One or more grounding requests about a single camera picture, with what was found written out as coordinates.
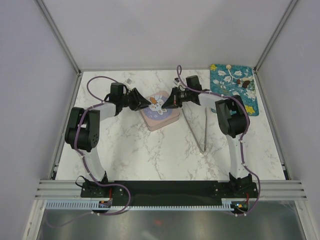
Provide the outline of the tin lid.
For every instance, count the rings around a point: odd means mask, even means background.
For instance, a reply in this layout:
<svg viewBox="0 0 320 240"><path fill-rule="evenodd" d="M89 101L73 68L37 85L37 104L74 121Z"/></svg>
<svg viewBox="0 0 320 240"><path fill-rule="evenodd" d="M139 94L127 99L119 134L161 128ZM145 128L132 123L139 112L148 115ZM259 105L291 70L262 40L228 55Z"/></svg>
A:
<svg viewBox="0 0 320 240"><path fill-rule="evenodd" d="M150 96L148 96L146 99L151 102L151 105L148 107L140 110L141 116L142 114L145 115L151 115L151 114L168 114L168 115L179 115L180 116L180 109L174 108L174 109L162 109L163 103L168 99L169 94L165 91L159 91L157 93L154 93Z"/></svg>

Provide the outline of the metal tongs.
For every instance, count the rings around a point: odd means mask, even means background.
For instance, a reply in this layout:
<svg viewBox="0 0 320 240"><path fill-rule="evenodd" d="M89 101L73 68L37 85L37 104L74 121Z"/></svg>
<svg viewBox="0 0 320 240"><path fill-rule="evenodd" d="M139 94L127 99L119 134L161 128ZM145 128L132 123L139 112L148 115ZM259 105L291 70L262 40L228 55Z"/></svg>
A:
<svg viewBox="0 0 320 240"><path fill-rule="evenodd" d="M208 142L207 108L201 107L200 110L196 110L186 104L182 107L181 112L200 154L204 155L207 151Z"/></svg>

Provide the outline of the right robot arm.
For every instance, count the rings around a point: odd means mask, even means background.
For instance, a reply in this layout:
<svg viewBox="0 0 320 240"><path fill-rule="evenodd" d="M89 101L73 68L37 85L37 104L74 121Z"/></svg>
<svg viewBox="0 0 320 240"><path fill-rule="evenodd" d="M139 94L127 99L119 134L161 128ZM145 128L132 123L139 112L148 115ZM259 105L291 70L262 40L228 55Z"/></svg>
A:
<svg viewBox="0 0 320 240"><path fill-rule="evenodd" d="M245 163L244 135L249 128L249 118L242 99L239 95L225 96L202 89L196 75L186 78L186 83L178 76L174 79L168 99L162 105L163 109L177 109L183 103L192 102L196 105L214 109L217 115L220 131L226 136L229 155L230 171L228 191L233 197L241 197L247 191L247 184L252 175Z"/></svg>

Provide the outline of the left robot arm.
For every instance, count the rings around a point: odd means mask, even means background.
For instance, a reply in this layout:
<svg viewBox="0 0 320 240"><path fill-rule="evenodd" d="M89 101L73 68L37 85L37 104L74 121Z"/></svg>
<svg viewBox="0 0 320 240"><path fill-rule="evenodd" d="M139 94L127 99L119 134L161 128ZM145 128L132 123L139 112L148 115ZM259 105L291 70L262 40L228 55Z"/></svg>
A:
<svg viewBox="0 0 320 240"><path fill-rule="evenodd" d="M124 108L140 111L149 105L151 102L136 88L128 89L123 83L112 83L110 93L101 103L86 109L71 109L64 140L79 155L89 179L94 182L91 190L98 197L105 197L110 190L107 172L97 150L101 122L117 116Z"/></svg>

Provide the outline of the pink chocolate tin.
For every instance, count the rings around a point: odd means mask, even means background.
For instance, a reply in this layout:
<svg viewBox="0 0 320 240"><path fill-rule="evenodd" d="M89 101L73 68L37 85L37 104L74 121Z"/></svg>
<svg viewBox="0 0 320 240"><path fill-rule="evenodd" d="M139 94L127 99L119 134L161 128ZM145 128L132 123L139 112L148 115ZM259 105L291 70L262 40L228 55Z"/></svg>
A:
<svg viewBox="0 0 320 240"><path fill-rule="evenodd" d="M158 113L152 113L149 115L142 114L142 118L149 131L153 132L161 129L167 125L170 125L179 120L180 115L166 114L160 115Z"/></svg>

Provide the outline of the blue floral tray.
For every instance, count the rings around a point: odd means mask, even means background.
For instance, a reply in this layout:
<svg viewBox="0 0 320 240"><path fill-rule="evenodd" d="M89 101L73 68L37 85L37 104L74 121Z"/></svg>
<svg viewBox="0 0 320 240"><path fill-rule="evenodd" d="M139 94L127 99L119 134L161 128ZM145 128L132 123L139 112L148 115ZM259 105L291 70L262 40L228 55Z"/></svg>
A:
<svg viewBox="0 0 320 240"><path fill-rule="evenodd" d="M212 64L210 66L210 90L226 96L239 95L249 116L259 115L257 91L253 70L249 66Z"/></svg>

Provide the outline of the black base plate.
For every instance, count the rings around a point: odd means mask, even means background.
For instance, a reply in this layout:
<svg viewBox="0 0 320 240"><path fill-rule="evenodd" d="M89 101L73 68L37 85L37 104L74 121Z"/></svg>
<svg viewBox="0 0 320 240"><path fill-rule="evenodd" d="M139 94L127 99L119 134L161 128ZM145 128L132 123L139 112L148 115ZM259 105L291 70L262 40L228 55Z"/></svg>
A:
<svg viewBox="0 0 320 240"><path fill-rule="evenodd" d="M256 198L258 190L252 182L245 187L235 189L230 182L215 180L130 180L115 181L113 186L101 187L86 180L82 184L82 198L108 198L116 206L125 206L131 195L130 206L198 206L217 205L222 199Z"/></svg>

